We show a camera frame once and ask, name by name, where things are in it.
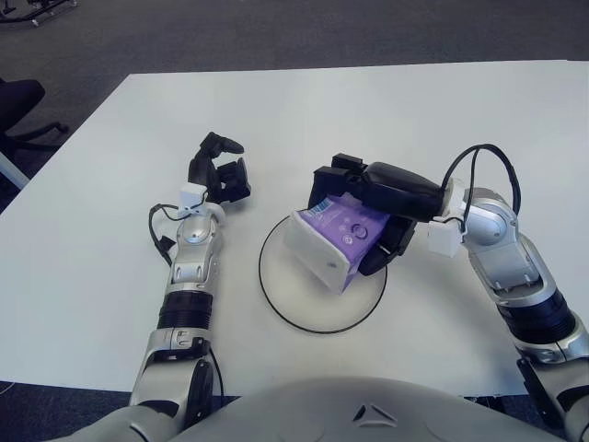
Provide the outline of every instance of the white table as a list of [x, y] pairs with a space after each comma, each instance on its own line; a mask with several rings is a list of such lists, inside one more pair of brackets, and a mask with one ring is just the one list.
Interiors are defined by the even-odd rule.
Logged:
[[[177, 201], [214, 130], [246, 147], [252, 185], [227, 209], [214, 303], [228, 394], [333, 375], [522, 393], [517, 354], [466, 254], [431, 254], [423, 229], [390, 266], [370, 320], [336, 336], [293, 330], [271, 312], [258, 252], [340, 151], [439, 182], [464, 148], [493, 142], [522, 183], [522, 230], [589, 324], [587, 101], [587, 65], [567, 62], [129, 76], [0, 215], [0, 379], [132, 388], [167, 278], [147, 211]], [[490, 156], [477, 184], [510, 195]]]

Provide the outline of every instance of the robot forearm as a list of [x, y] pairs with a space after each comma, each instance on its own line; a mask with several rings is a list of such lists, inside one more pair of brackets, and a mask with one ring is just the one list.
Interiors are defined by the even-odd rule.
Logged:
[[571, 440], [589, 425], [589, 334], [498, 195], [475, 189], [464, 246], [522, 355], [518, 367], [547, 424]]
[[130, 402], [168, 413], [178, 432], [211, 411], [213, 366], [204, 358], [210, 349], [222, 240], [218, 218], [209, 208], [185, 219], [178, 229], [178, 253], [157, 329], [150, 335]]

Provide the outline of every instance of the purple packaging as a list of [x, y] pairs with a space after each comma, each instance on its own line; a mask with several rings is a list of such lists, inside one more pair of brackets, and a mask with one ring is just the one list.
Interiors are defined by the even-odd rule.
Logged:
[[[313, 230], [345, 256], [347, 275], [343, 285], [338, 287], [341, 291], [357, 274], [362, 258], [378, 241], [389, 218], [388, 214], [364, 207], [360, 200], [349, 193], [344, 193], [342, 196], [328, 196], [315, 207], [298, 214]], [[309, 270], [318, 274], [316, 265]], [[326, 282], [321, 274], [318, 276]]]

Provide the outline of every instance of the robotic hand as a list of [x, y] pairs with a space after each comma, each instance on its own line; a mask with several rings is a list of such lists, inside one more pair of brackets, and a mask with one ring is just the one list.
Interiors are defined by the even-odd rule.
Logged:
[[[506, 165], [516, 181], [513, 168]], [[331, 167], [316, 170], [308, 206], [345, 192], [391, 214], [382, 237], [360, 264], [364, 275], [402, 255], [417, 222], [430, 223], [433, 250], [453, 255], [456, 238], [463, 241], [472, 267], [509, 327], [522, 356], [517, 365], [545, 422], [566, 425], [571, 440], [581, 440], [583, 431], [589, 437], [589, 334], [569, 310], [534, 244], [519, 233], [517, 215], [503, 198], [479, 188], [466, 196], [457, 182], [443, 189], [407, 170], [365, 165], [360, 158], [339, 154]]]

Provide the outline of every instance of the floor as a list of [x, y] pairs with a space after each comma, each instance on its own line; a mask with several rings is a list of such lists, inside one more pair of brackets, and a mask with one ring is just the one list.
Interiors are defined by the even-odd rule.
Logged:
[[[130, 73], [589, 60], [586, 0], [79, 0], [61, 11], [37, 29], [0, 25], [0, 77], [47, 89], [14, 133], [55, 119], [75, 130]], [[50, 156], [22, 152], [17, 164], [33, 176]], [[16, 195], [0, 178], [0, 210]], [[0, 395], [0, 440], [63, 436], [127, 400], [16, 385]], [[503, 405], [541, 425], [527, 397]]]

